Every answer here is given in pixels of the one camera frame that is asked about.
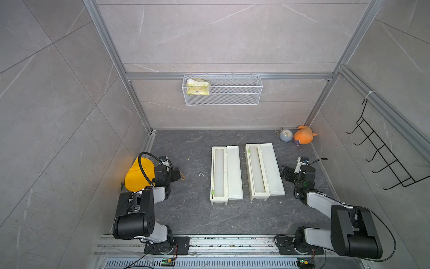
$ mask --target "yellow plush toy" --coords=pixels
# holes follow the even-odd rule
[[[143,171],[148,176],[149,180],[152,180],[155,177],[154,173],[154,163],[147,158],[140,158]],[[146,186],[149,186],[148,181],[142,174],[142,171],[139,167],[139,162],[136,158],[132,167],[129,169],[125,179],[125,185],[127,190],[131,192],[138,192],[144,189]]]
[[[296,145],[309,144],[317,133],[313,133],[308,126],[300,125],[298,131],[294,134],[293,139]]]

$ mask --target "red wire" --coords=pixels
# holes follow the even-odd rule
[[[176,247],[175,247],[175,254],[173,255],[173,259],[175,260],[175,259],[177,259],[178,258],[178,244],[176,244]]]

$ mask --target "ventilation grille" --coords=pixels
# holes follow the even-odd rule
[[[122,269],[135,262],[137,258],[108,258],[104,269]],[[155,269],[297,269],[297,258],[287,257],[179,257],[173,266],[161,266],[163,258],[153,262],[140,260],[133,266],[151,266]]]

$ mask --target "yellow package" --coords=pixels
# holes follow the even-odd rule
[[[187,94],[188,95],[209,95],[209,82],[203,79],[189,79],[187,80]]]
[[[154,163],[147,158],[140,158],[143,171],[149,178],[149,180],[153,180],[155,178],[154,173]],[[140,171],[139,162],[137,158],[133,163],[132,167],[129,169],[126,175],[126,179],[124,181],[127,190],[131,192],[138,192],[149,186],[148,181],[143,176],[142,171]]]
[[[192,87],[187,90],[188,95],[209,95],[208,87]]]

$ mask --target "cable tie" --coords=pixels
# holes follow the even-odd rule
[[[364,99],[367,99],[367,97],[368,97],[371,93],[377,93],[377,91],[369,91],[369,93],[366,95],[366,97],[364,97]]]

